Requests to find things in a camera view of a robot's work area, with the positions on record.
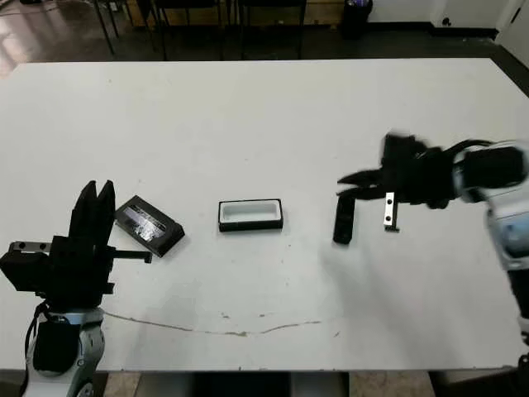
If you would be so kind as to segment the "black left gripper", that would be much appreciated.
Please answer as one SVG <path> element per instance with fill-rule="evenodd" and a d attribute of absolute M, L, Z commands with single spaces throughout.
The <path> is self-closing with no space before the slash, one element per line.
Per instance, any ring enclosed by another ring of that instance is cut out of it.
<path fill-rule="evenodd" d="M 97 196 L 96 181 L 82 189 L 71 213 L 68 237 L 51 242 L 12 242 L 7 279 L 17 291 L 32 292 L 52 309 L 94 309 L 105 294 L 116 259 L 149 264 L 149 251 L 119 251 L 108 245 L 115 217 L 115 189 L 108 180 Z"/>

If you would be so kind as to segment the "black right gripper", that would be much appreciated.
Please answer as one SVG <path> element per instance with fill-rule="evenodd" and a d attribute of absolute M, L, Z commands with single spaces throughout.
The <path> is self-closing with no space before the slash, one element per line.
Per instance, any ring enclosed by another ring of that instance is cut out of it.
<path fill-rule="evenodd" d="M 381 169 L 360 170 L 339 179 L 338 184 L 355 187 L 336 195 L 354 200 L 384 198 L 384 230 L 396 232 L 400 203 L 443 209 L 455 198 L 452 168 L 453 159 L 444 151 L 384 154 Z M 383 189 L 376 187 L 381 181 Z"/>

